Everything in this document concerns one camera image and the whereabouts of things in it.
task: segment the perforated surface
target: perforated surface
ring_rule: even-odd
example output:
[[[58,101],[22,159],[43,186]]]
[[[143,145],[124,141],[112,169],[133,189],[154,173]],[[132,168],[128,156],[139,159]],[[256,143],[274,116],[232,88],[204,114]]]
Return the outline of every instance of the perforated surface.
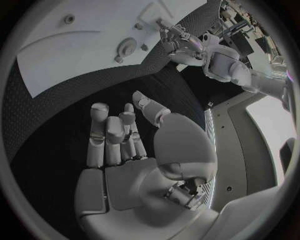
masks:
[[[219,15],[220,0],[209,0],[180,24],[200,36]],[[43,123],[71,104],[115,84],[161,70],[169,58],[158,43],[140,65],[99,70],[62,82],[32,99],[17,63],[11,70],[3,104],[3,137],[7,156],[13,159],[24,141]]]

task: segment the screw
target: screw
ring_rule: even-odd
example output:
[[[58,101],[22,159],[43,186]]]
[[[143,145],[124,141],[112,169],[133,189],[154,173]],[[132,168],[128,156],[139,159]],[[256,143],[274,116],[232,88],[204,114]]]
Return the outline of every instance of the screw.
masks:
[[[75,16],[73,14],[68,14],[67,16],[64,17],[64,23],[65,24],[71,24],[75,20]]]
[[[145,52],[148,51],[148,46],[146,44],[143,44],[142,46],[140,46],[140,48]]]
[[[137,29],[137,30],[142,30],[143,29],[143,25],[141,25],[140,23],[136,23],[134,25],[134,27]]]
[[[116,57],[114,58],[114,60],[115,60],[117,63],[119,63],[119,64],[123,63],[123,58],[121,58],[119,55],[116,56]]]

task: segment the robotic hand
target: robotic hand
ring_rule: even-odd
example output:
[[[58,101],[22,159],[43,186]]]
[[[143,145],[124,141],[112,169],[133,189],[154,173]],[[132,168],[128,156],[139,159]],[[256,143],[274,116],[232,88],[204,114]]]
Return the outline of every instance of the robotic hand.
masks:
[[[159,19],[161,43],[172,61],[202,66],[204,74],[220,82],[232,82],[244,90],[270,95],[282,101],[283,107],[290,111],[291,86],[285,79],[276,79],[249,69],[239,61],[239,53],[228,46],[219,44],[219,37],[210,33],[203,35],[201,41],[186,32],[181,25],[172,25]]]

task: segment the white panel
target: white panel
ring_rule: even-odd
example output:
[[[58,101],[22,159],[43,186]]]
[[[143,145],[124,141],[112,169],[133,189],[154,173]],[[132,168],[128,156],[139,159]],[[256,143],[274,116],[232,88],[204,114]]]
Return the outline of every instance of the white panel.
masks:
[[[150,25],[142,22],[142,30],[134,28],[139,22],[138,17],[151,2],[62,0],[31,32],[17,56],[21,75],[31,96],[35,97],[78,75],[141,64],[160,40],[159,32]],[[159,9],[159,16],[176,24],[206,2],[165,0],[154,5],[156,10]],[[64,23],[64,17],[68,14],[74,15],[71,24]],[[137,50],[122,64],[116,63],[117,47],[128,37],[136,39]],[[148,51],[140,49],[144,43]]]
[[[247,113],[255,122],[268,146],[276,171],[277,183],[284,181],[284,171],[280,160],[280,149],[289,138],[296,138],[291,114],[277,98],[266,96],[249,105]]]

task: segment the robotic arm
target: robotic arm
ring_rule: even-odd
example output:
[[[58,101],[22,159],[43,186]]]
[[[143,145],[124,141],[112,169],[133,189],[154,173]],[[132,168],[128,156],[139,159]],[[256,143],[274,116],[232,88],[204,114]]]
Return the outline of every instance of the robotic arm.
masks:
[[[220,82],[232,82],[245,91],[263,93],[282,101],[283,107],[290,110],[291,88],[285,79],[276,79],[249,69],[239,61],[239,53],[228,46],[219,44],[218,36],[203,35],[201,41],[186,32],[181,25],[172,25],[159,19],[161,42],[171,60],[190,66],[201,66],[204,74]]]

